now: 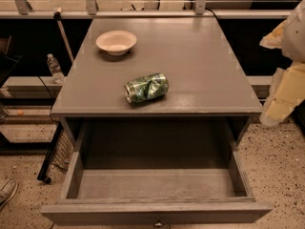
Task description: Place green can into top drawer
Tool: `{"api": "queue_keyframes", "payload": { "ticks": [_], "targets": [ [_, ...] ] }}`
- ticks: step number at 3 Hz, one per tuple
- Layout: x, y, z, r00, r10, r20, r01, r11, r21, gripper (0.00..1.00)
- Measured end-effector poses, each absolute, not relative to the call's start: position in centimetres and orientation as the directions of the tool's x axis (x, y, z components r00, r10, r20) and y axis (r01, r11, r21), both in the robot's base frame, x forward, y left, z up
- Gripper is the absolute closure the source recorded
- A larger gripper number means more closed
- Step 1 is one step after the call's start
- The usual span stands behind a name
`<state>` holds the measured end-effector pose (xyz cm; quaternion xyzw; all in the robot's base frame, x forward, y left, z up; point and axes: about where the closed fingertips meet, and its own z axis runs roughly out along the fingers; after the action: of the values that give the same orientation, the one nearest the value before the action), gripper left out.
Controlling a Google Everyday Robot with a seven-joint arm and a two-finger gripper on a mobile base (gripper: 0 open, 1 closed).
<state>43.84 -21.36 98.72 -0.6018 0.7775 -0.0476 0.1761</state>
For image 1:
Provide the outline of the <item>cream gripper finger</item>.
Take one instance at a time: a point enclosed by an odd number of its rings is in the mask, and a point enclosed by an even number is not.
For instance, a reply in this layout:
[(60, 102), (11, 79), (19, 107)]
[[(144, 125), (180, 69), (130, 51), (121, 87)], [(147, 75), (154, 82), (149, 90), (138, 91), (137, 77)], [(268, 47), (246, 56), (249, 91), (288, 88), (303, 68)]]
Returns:
[(305, 64), (294, 61), (286, 70), (276, 69), (259, 120), (265, 126), (278, 125), (304, 100)]
[(286, 25), (286, 20), (282, 21), (270, 33), (264, 36), (260, 40), (259, 45), (267, 49), (281, 49), (282, 37), (283, 37), (283, 31), (285, 25)]

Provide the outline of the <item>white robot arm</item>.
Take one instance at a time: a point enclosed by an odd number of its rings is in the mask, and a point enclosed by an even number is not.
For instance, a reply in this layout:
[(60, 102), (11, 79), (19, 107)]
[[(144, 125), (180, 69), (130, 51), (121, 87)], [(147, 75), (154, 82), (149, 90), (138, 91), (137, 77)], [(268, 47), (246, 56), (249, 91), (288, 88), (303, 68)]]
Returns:
[(275, 126), (305, 100), (305, 0), (264, 36), (259, 45), (281, 49), (282, 55), (292, 60), (287, 70), (276, 69), (259, 118), (263, 125)]

